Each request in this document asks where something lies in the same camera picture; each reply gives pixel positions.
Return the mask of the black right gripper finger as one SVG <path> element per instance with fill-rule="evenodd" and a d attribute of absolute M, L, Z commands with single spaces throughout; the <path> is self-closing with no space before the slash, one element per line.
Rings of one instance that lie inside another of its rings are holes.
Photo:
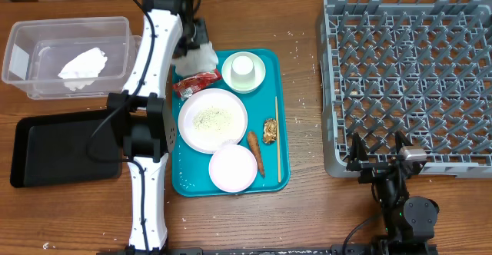
<path fill-rule="evenodd" d="M 395 149 L 398 155 L 409 155 L 412 151 L 413 144 L 407 139 L 407 137 L 401 132 L 396 131 L 395 134 Z"/>
<path fill-rule="evenodd" d="M 365 145 L 358 133 L 352 135 L 352 145 L 350 148 L 349 161 L 368 161 Z"/>

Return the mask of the white tissue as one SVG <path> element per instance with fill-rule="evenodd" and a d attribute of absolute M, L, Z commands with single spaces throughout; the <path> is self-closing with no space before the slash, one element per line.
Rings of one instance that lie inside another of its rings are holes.
<path fill-rule="evenodd" d="M 177 75 L 186 78 L 199 73 L 212 72 L 218 65 L 218 56 L 212 43 L 201 44 L 198 49 L 171 60 Z"/>

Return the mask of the red snack wrapper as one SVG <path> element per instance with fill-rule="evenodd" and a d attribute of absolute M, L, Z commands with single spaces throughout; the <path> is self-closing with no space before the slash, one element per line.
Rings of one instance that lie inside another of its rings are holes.
<path fill-rule="evenodd" d="M 217 69 L 210 72 L 202 72 L 193 75 L 188 78 L 184 78 L 179 82 L 173 84 L 172 88 L 176 95 L 185 100 L 190 98 L 193 94 L 198 93 L 206 87 L 214 84 L 222 79 L 222 75 Z"/>

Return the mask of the white paper cup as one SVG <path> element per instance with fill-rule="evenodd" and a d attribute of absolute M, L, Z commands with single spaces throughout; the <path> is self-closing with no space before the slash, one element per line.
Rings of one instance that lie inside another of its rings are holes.
<path fill-rule="evenodd" d="M 236 88 L 251 88 L 254 77 L 254 62 L 246 55 L 237 56 L 231 64 L 232 84 Z"/>

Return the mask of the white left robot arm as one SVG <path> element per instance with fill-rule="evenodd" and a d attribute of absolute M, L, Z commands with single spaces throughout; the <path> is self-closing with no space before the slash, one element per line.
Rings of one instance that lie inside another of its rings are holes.
<path fill-rule="evenodd" d="M 204 19 L 196 18 L 201 0 L 141 0 L 141 44 L 122 92 L 107 99 L 110 124 L 131 174 L 132 225 L 123 254 L 163 254 L 165 168 L 174 149 L 177 126 L 166 104 L 173 64 L 183 76 L 213 71 L 218 65 Z"/>

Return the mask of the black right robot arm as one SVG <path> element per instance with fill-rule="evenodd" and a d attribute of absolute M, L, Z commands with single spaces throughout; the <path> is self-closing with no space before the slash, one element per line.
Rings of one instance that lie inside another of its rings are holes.
<path fill-rule="evenodd" d="M 356 226 L 345 238 L 342 254 L 436 254 L 437 247 L 427 242 L 434 237 L 440 212 L 438 204 L 425 197 L 412 197 L 406 179 L 419 174 L 427 163 L 427 153 L 413 145 L 401 131 L 395 134 L 397 155 L 389 161 L 371 163 L 361 137 L 352 136 L 348 171 L 360 174 L 360 184 L 370 184 L 373 198 L 381 212 Z M 385 235 L 377 235 L 369 244 L 351 243 L 361 228 L 378 218 L 385 225 Z"/>

